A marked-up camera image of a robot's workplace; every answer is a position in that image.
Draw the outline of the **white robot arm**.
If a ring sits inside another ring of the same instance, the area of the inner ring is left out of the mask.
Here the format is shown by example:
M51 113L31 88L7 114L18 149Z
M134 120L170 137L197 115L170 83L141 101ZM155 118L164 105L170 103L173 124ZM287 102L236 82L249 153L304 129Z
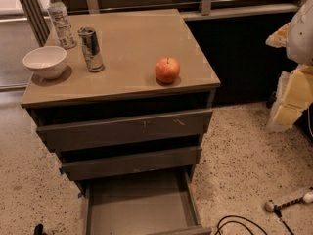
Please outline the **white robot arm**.
M313 103L313 0L307 0L289 23L266 39L266 44L285 47L287 57L297 63L292 72L281 73L268 121L271 131L284 132Z

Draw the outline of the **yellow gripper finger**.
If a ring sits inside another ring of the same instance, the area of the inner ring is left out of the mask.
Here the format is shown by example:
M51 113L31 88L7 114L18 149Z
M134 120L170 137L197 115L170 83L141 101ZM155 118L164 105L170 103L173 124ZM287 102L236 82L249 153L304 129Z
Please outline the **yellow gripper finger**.
M290 27L290 23L284 24L278 30L276 30L273 34L269 35L266 39L265 43L268 46L281 48L285 47L287 44L287 34Z
M274 132L285 132L313 103L313 66L299 64L292 72L283 71L277 85L268 127Z

